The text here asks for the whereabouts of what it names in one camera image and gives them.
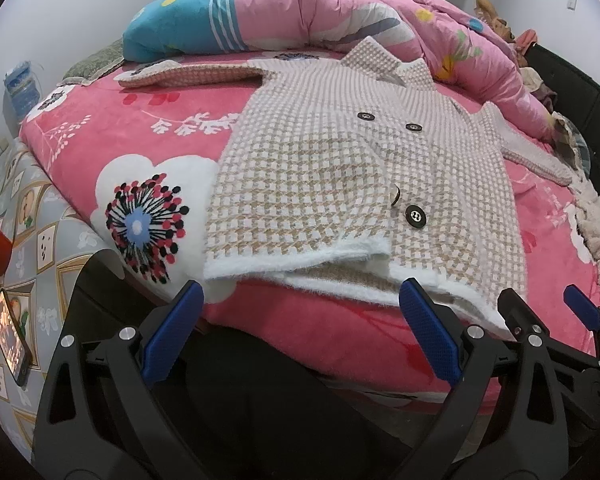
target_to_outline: pink comforter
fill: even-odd
[[[404,23],[376,32],[395,11]],[[235,12],[244,42],[265,50],[311,44],[348,52],[361,34],[372,35],[403,61],[423,57],[438,81],[495,103],[528,136],[551,141],[552,117],[525,89],[510,46],[445,0],[235,0]]]
[[[330,53],[314,53],[330,56]],[[243,60],[275,56],[250,53],[185,58],[181,62]],[[115,202],[125,187],[154,177],[169,187],[156,200],[176,192],[186,196],[204,186],[230,138],[255,81],[168,89],[148,87],[125,91],[113,77],[90,86],[62,87],[38,105],[24,121],[21,138],[29,145],[56,187],[85,219],[99,220],[107,202]],[[440,86],[470,112],[479,104],[455,89]],[[571,193],[523,166],[506,161],[516,200],[528,270],[528,302],[552,331],[552,336],[584,351],[592,351],[590,333],[562,304],[562,291],[575,283],[600,305],[596,267],[577,234]],[[182,208],[185,203],[170,198]],[[202,240],[190,210],[184,228],[177,212],[168,221],[174,240],[195,248]],[[134,220],[128,218],[130,228]],[[112,246],[113,238],[109,237]],[[184,259],[181,250],[167,253]],[[139,278],[147,279],[136,269]],[[414,398],[442,402],[445,383],[430,370],[411,330],[395,308],[290,290],[263,282],[240,282],[205,307],[213,323],[256,335],[306,366],[341,381],[375,390],[405,392]],[[486,402],[493,402],[496,388]]]

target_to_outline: black button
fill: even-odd
[[[391,207],[393,207],[398,203],[398,200],[400,200],[400,188],[393,184],[391,192]]]
[[[410,205],[404,212],[407,222],[416,229],[422,229],[427,224],[427,215],[416,205]]]

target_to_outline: black leather headboard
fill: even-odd
[[[590,179],[600,193],[600,85],[571,63],[534,44],[526,51],[529,66],[558,93],[556,111],[578,127],[591,152]]]

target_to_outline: comforter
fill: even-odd
[[[128,60],[316,46],[348,52],[373,37],[402,61],[423,58],[440,82],[491,101],[536,139],[553,119],[524,87],[509,45],[445,0],[157,0],[123,35]]]

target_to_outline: houndstooth sweater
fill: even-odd
[[[499,293],[526,292],[525,257],[502,155],[560,184],[570,174],[487,103],[469,114],[436,91],[422,60],[367,38],[342,60],[172,60],[118,76],[127,87],[260,75],[219,161],[205,278],[261,275],[397,304],[416,277],[461,316],[504,332]],[[400,199],[392,206],[393,190]],[[409,206],[426,215],[416,228]]]

